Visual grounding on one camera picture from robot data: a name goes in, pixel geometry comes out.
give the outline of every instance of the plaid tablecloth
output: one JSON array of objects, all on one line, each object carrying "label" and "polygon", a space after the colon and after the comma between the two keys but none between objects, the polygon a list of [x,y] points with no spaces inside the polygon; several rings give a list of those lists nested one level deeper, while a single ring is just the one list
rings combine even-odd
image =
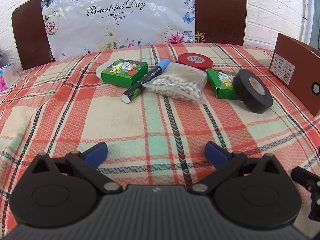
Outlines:
[{"label": "plaid tablecloth", "polygon": [[[216,99],[205,86],[205,104],[193,105],[145,91],[132,103],[124,88],[95,75],[102,63],[132,59],[155,65],[164,58],[194,52],[210,57],[226,71],[250,69],[269,88],[274,104],[264,114],[240,101]],[[212,140],[229,151],[259,157],[272,152],[287,171],[299,165],[320,174],[320,117],[271,73],[272,51],[223,44],[175,44],[92,53],[39,66],[14,87],[0,93],[0,224],[2,236],[15,227],[8,200],[36,154],[64,156],[100,141],[108,158],[99,171],[122,186],[186,184],[214,168],[204,157]],[[303,202],[309,194],[298,187]]]}]

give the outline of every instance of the blue gripper pad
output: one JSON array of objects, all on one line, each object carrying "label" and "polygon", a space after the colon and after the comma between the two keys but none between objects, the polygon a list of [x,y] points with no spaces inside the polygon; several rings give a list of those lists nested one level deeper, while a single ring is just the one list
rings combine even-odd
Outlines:
[{"label": "blue gripper pad", "polygon": [[216,169],[226,164],[232,158],[231,153],[214,142],[207,142],[204,148],[204,155]]},{"label": "blue gripper pad", "polygon": [[80,153],[80,158],[90,164],[95,169],[107,158],[108,147],[106,143],[100,142],[90,149]]}]

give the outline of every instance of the red tape roll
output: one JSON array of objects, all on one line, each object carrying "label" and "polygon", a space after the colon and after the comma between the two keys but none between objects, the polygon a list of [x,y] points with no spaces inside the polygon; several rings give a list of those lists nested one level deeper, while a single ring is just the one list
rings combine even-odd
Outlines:
[{"label": "red tape roll", "polygon": [[213,65],[213,61],[210,58],[196,53],[184,53],[179,55],[178,63],[195,67],[203,71],[207,68],[212,68]]}]

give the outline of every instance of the metal screw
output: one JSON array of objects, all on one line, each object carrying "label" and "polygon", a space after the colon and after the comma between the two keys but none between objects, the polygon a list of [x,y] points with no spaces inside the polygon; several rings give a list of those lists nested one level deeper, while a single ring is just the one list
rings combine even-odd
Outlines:
[{"label": "metal screw", "polygon": [[108,182],[105,185],[103,185],[103,187],[108,190],[108,191],[114,191],[120,188],[120,185],[118,183],[115,182]]},{"label": "metal screw", "polygon": [[206,184],[198,183],[192,186],[192,189],[195,192],[205,192],[208,190],[208,186]]}]

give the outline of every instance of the marker pen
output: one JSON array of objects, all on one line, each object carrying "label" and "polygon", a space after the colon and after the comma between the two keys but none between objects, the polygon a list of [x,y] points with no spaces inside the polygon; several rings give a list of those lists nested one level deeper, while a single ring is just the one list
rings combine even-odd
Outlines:
[{"label": "marker pen", "polygon": [[166,58],[160,61],[157,65],[155,65],[155,67],[151,69],[142,79],[140,79],[137,83],[135,83],[132,87],[130,87],[126,92],[124,92],[121,95],[122,101],[128,104],[132,100],[134,100],[145,88],[144,86],[142,86],[142,83],[149,82],[154,77],[161,75],[162,72],[167,68],[169,63],[170,60]]}]

